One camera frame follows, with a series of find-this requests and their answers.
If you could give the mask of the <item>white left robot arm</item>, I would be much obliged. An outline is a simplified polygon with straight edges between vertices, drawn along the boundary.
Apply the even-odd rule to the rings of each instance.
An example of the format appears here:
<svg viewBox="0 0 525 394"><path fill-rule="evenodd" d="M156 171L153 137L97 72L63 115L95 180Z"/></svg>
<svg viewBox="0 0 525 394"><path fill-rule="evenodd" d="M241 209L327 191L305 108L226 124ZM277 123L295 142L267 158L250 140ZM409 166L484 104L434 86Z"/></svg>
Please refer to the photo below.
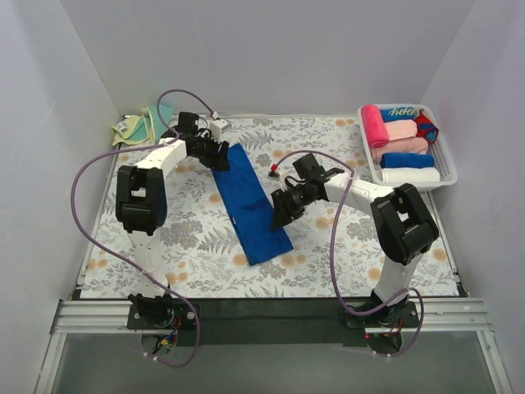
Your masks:
<svg viewBox="0 0 525 394"><path fill-rule="evenodd" d="M217 114L206 127L199 115L180 112L174 129L168 129L144 159L117 172L116 219L122 223L134 251L141 278L129 299L141 318L156 328L166 328L175 317L171 297L164 290L167 269L162 260L160 229L167 219L166 178L186 158L197 158L205 167L225 172L229 144L222 139L231 124Z"/></svg>

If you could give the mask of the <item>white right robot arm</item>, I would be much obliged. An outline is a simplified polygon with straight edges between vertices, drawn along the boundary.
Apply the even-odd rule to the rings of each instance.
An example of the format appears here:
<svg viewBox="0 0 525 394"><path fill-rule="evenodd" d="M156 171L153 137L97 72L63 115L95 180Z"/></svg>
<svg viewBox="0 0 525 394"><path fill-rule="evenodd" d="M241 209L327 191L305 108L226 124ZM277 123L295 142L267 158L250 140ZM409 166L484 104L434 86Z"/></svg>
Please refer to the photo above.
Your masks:
<svg viewBox="0 0 525 394"><path fill-rule="evenodd" d="M335 203L338 213L349 207L368 215L385 255L380 279L363 305L344 303L342 308L350 316L390 326L399 320L408 302L418 263L439 236L434 218L411 184L379 186L356 178L354 170L343 162L325 169L312 150L301 150L299 156L293 164L296 176L279 173L277 165L268 173L280 183L272 192L272 229L291 224L317 201Z"/></svg>

